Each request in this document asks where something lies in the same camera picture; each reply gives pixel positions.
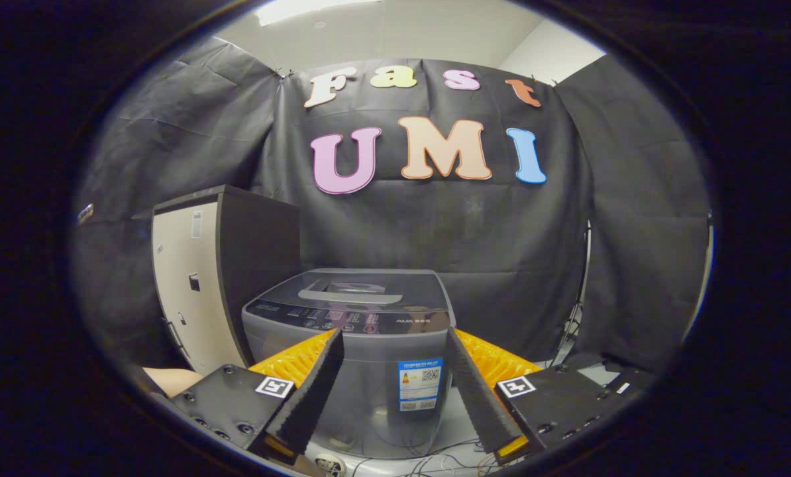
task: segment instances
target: black backdrop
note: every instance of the black backdrop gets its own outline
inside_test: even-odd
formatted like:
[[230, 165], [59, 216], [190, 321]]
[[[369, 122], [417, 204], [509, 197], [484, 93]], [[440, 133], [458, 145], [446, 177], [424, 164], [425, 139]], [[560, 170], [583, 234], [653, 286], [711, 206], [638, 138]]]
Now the black backdrop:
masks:
[[711, 208], [702, 152], [613, 56], [556, 90], [593, 171], [592, 255], [575, 351], [661, 370], [702, 289]]
[[[377, 88], [375, 70], [413, 68], [417, 84]], [[310, 78], [345, 67], [357, 74], [336, 99], [306, 109]], [[443, 84], [446, 70], [469, 70], [475, 91]], [[505, 79], [526, 81], [542, 106], [519, 100]], [[266, 139], [254, 190], [301, 208], [304, 266], [430, 268], [441, 275], [457, 327], [531, 360], [551, 359], [583, 271], [583, 232], [590, 171], [571, 118], [551, 87], [501, 70], [436, 60], [368, 60], [288, 76], [277, 91], [275, 123]], [[444, 136], [457, 120], [484, 126], [487, 180], [438, 171], [423, 180], [401, 176], [407, 165], [402, 117], [428, 117]], [[356, 170], [351, 132], [380, 127], [376, 170], [368, 186], [331, 195], [313, 181], [310, 142], [339, 133], [337, 172]], [[536, 136], [544, 184], [516, 178], [517, 127]]]
[[[389, 64], [413, 68], [417, 84], [369, 85]], [[357, 74], [336, 99], [303, 106], [310, 78], [348, 66]], [[481, 88], [447, 87], [446, 70], [470, 70]], [[516, 97], [511, 78], [534, 88], [540, 108]], [[407, 134], [397, 122], [412, 115], [444, 135], [457, 120], [480, 121], [492, 178], [436, 170], [403, 178]], [[337, 171], [350, 174], [350, 134], [362, 127], [382, 130], [371, 184], [350, 194], [318, 190], [311, 140], [341, 134]], [[508, 127], [535, 133], [543, 184], [516, 178]], [[577, 350], [662, 368], [680, 344], [704, 267], [708, 201], [696, 162], [668, 111], [610, 57], [557, 89], [472, 64], [398, 58], [281, 78], [210, 38], [150, 74], [108, 118], [72, 204], [75, 214], [95, 206], [74, 235], [76, 291], [90, 329], [115, 356], [181, 366], [153, 287], [150, 208], [232, 184], [301, 208], [305, 268], [431, 268], [459, 328], [548, 360], [580, 287], [589, 219], [592, 273]]]

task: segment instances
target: washing machine label sticker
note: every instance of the washing machine label sticker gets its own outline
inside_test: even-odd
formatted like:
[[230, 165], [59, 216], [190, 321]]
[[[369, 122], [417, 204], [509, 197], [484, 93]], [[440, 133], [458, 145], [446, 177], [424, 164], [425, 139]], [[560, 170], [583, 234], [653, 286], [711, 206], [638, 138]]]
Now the washing machine label sticker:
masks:
[[201, 238], [201, 211], [192, 212], [192, 238]]
[[399, 410], [422, 411], [436, 407], [442, 369], [442, 358], [399, 362]]

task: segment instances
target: blue sticker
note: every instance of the blue sticker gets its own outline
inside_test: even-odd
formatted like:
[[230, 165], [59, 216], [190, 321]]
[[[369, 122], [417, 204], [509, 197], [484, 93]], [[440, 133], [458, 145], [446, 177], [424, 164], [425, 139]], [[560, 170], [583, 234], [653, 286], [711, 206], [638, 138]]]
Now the blue sticker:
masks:
[[425, 411], [437, 405], [443, 358], [398, 363], [399, 410]]

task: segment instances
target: qr code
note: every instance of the qr code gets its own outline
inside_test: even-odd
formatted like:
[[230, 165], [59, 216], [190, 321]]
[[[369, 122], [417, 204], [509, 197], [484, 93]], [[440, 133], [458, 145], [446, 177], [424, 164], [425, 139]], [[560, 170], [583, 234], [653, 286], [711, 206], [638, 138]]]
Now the qr code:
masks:
[[440, 368], [425, 369], [422, 371], [423, 381], [433, 381], [433, 380], [438, 380], [439, 378], [440, 378]]

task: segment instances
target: white wall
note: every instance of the white wall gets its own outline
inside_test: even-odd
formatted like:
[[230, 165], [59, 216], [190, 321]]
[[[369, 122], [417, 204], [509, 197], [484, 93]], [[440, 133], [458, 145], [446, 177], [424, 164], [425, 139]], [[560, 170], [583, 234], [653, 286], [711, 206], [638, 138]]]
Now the white wall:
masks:
[[554, 81], [563, 81], [604, 54], [571, 30], [543, 19], [499, 69], [522, 76], [534, 75], [537, 81], [554, 85]]

